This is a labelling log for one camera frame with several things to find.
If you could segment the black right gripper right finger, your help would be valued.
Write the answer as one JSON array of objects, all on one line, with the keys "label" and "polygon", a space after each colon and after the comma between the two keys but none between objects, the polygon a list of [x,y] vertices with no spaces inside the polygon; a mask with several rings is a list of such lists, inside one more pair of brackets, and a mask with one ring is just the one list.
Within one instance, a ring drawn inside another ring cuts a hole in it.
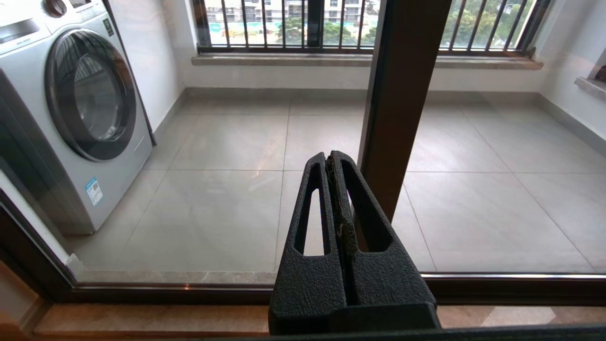
[{"label": "black right gripper right finger", "polygon": [[437,301],[355,162],[332,151],[327,166],[346,290],[346,306],[331,316],[331,327],[440,329]]}]

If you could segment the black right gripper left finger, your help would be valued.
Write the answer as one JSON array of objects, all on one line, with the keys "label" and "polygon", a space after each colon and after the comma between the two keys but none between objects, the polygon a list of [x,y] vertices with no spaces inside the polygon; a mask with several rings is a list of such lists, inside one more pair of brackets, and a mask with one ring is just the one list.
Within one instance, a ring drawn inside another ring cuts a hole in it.
[{"label": "black right gripper left finger", "polygon": [[[324,254],[305,255],[312,193],[320,194]],[[305,165],[268,309],[271,335],[322,334],[347,295],[324,153]]]}]

